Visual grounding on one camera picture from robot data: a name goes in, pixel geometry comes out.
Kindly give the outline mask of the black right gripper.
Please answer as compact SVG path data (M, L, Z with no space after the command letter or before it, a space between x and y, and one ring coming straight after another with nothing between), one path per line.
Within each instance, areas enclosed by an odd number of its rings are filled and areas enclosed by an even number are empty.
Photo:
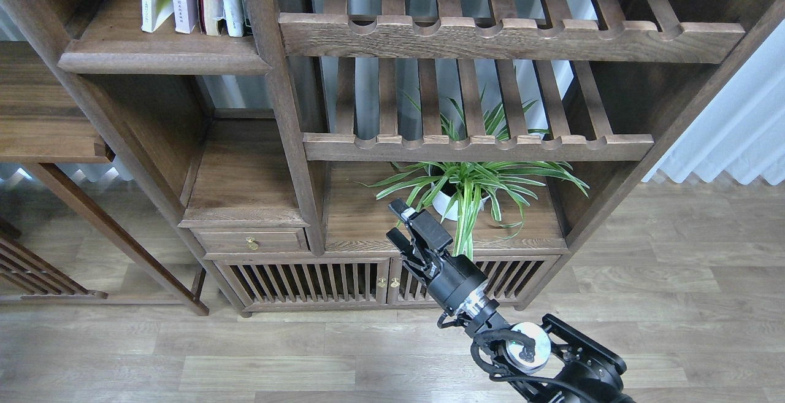
M449 316L479 316L489 302L485 274L465 256L450 255L453 238L429 211L415 211L400 198L390 202L389 209L410 233L409 237L400 229L386 233L400 252L404 269Z

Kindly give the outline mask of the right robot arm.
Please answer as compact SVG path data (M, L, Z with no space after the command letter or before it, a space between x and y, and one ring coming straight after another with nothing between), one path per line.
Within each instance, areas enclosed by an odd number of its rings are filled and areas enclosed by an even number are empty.
M550 314L541 324L510 324L487 297L485 274L465 256L450 255L453 239L439 221L400 199L389 208L408 235L391 229L387 238L443 309L438 327L463 328L490 380L509 383L529 402L631 402L621 378L626 364L616 353Z

